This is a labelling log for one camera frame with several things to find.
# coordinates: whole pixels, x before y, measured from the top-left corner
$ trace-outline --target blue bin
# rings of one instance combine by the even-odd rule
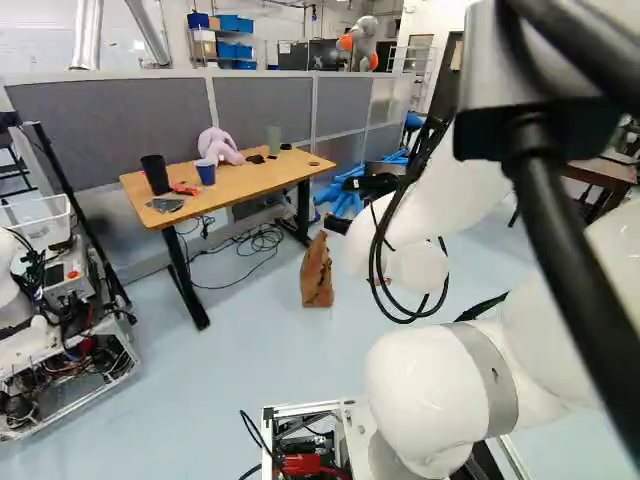
[[[257,70],[256,62],[247,62],[245,60],[236,60],[235,67],[237,70]]]
[[[237,49],[233,43],[226,43],[218,41],[218,57],[221,58],[236,58]]]
[[[238,31],[237,15],[216,15],[220,19],[220,30],[227,32]]]
[[[253,48],[248,45],[236,44],[236,58],[253,58]]]
[[[238,17],[238,31],[242,33],[253,33],[253,20]]]
[[[193,12],[187,15],[187,24],[190,29],[209,28],[209,15]]]

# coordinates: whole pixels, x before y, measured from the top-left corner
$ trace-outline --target table leg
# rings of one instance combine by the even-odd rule
[[[189,310],[189,314],[191,314],[193,323],[196,324],[198,330],[204,330],[211,322],[202,303],[200,303],[198,295],[193,289],[191,275],[187,269],[187,261],[182,254],[182,248],[180,248],[180,241],[178,240],[176,229],[173,227],[165,228],[162,230],[162,236],[167,244],[169,257],[171,258],[172,266],[169,268],[169,273],[187,306],[187,310]]]
[[[311,244],[309,238],[309,200],[311,197],[311,181],[307,178],[298,183],[298,211],[294,217],[295,226],[286,220],[277,219],[276,224],[289,232],[293,238],[305,247]]]
[[[603,189],[585,218],[587,225],[592,224],[598,217],[620,205],[628,191],[629,185],[627,184],[620,185],[613,191]]]

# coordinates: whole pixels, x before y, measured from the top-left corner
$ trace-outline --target plastic bin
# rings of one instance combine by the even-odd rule
[[[227,42],[218,42],[218,57],[220,58],[236,58],[236,45]]]
[[[209,15],[206,13],[190,13],[187,15],[187,24],[190,29],[209,28]]]
[[[237,70],[257,70],[257,62],[247,62],[246,60],[236,60]]]
[[[71,204],[66,195],[38,198],[0,209],[0,225],[24,236],[38,251],[69,239]]]
[[[238,31],[243,33],[253,33],[253,20],[238,17]]]
[[[238,16],[237,15],[216,15],[220,19],[220,30],[228,32],[238,31]]]
[[[236,44],[236,58],[253,58],[253,48],[240,43]]]

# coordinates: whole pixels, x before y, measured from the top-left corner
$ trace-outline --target wooden table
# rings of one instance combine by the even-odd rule
[[[635,166],[623,165],[604,157],[592,158],[591,160],[572,160],[565,165],[562,175],[589,185],[602,187],[602,193],[585,217],[587,224],[593,223],[600,215],[604,215],[620,205],[629,188],[637,183]],[[509,220],[509,227],[513,226],[519,213],[519,209],[516,208],[511,220]]]
[[[142,224],[149,230],[162,231],[171,258],[169,273],[194,323],[200,330],[209,326],[209,317],[193,289],[187,260],[182,254],[178,234],[174,228],[176,223],[297,183],[298,211],[295,216],[295,225],[283,220],[280,220],[278,225],[304,245],[308,245],[310,241],[307,235],[309,179],[319,173],[332,170],[336,164],[297,148],[281,151],[277,159],[268,159],[268,150],[268,147],[262,146],[242,151],[245,157],[257,154],[264,156],[265,163],[262,164],[219,165],[216,168],[216,184],[213,186],[202,185],[193,162],[169,165],[167,170],[171,185],[184,181],[187,185],[201,189],[200,195],[196,197],[167,194],[168,197],[185,200],[184,206],[173,213],[160,213],[146,205],[154,195],[142,172],[120,176],[124,191]]]

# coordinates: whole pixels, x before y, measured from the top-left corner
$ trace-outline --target brown paper bag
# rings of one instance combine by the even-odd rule
[[[300,294],[305,307],[333,305],[331,257],[327,248],[327,232],[323,230],[313,239],[302,260]]]

